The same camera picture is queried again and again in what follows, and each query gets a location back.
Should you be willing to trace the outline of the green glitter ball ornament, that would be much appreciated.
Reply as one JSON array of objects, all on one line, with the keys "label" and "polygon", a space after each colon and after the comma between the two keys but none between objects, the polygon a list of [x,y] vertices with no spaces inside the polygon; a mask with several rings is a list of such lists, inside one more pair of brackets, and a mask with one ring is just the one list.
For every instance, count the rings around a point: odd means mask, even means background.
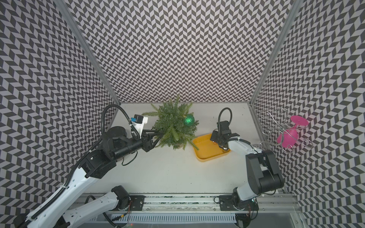
[{"label": "green glitter ball ornament", "polygon": [[195,118],[194,118],[194,115],[192,114],[187,114],[185,117],[184,117],[184,124],[186,126],[193,126],[195,124]]}]

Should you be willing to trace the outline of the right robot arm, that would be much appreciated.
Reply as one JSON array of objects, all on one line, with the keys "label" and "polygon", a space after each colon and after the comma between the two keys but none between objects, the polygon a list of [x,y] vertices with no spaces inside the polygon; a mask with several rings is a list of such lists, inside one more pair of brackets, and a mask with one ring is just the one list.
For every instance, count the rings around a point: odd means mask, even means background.
[{"label": "right robot arm", "polygon": [[234,207],[245,210],[255,197],[283,188],[284,179],[273,151],[254,147],[237,133],[232,133],[229,125],[228,121],[218,121],[211,141],[217,143],[221,149],[237,152],[245,158],[247,182],[236,187],[232,193]]}]

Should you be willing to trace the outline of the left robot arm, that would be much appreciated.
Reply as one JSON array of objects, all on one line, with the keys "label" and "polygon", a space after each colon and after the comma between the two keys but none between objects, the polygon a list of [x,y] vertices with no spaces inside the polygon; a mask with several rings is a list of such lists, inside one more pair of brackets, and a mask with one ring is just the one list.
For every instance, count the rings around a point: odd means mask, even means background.
[{"label": "left robot arm", "polygon": [[28,214],[14,219],[17,228],[76,228],[89,219],[107,211],[129,210],[131,198],[121,185],[110,192],[73,210],[70,206],[93,184],[116,167],[117,162],[142,149],[149,152],[156,147],[163,133],[156,130],[136,129],[128,138],[121,126],[102,130],[100,139],[72,167],[67,180],[50,198]]}]

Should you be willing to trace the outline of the small green christmas tree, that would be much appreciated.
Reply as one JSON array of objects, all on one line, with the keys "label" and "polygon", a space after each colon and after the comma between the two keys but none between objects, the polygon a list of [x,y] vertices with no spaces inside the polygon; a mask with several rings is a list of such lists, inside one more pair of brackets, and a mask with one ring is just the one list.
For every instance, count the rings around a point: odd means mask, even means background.
[{"label": "small green christmas tree", "polygon": [[192,103],[180,103],[180,96],[177,95],[174,100],[170,99],[158,107],[152,105],[154,111],[142,113],[142,116],[157,117],[153,130],[164,133],[159,141],[159,147],[169,146],[176,150],[191,145],[197,149],[193,140],[196,138],[199,121],[195,119],[193,126],[186,126],[183,121],[187,114],[194,115],[190,112],[192,106]]}]

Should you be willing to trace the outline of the yellow plastic tray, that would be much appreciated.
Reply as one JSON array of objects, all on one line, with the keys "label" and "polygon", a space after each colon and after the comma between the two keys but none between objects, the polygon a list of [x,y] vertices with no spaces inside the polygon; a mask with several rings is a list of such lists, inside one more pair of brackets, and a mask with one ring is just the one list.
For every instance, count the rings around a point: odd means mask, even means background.
[{"label": "yellow plastic tray", "polygon": [[210,140],[211,136],[212,134],[203,135],[193,140],[194,145],[198,148],[197,150],[194,147],[194,153],[197,160],[200,162],[207,162],[216,158],[220,158],[231,152],[231,150],[223,150],[216,142],[212,142]]}]

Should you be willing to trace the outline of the pink wine glass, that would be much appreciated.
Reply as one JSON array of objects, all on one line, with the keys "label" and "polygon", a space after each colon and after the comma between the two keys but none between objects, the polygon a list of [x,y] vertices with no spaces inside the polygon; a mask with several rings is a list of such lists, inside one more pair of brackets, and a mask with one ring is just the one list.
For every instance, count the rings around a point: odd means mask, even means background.
[{"label": "pink wine glass", "polygon": [[290,118],[294,126],[289,129],[283,129],[282,133],[277,138],[277,143],[279,143],[283,149],[291,149],[293,146],[299,142],[298,131],[301,130],[300,127],[308,127],[309,121],[301,116],[292,116]]}]

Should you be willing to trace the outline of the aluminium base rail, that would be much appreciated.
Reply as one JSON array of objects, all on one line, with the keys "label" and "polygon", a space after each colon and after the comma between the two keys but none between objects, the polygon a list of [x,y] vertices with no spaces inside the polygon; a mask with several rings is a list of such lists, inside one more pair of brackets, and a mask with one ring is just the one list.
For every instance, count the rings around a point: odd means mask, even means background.
[{"label": "aluminium base rail", "polygon": [[300,206],[293,194],[276,193],[261,195],[251,204],[251,210],[230,209],[226,200],[230,194],[131,194],[145,196],[141,211],[146,213],[179,212],[262,212],[262,213],[301,213]]}]

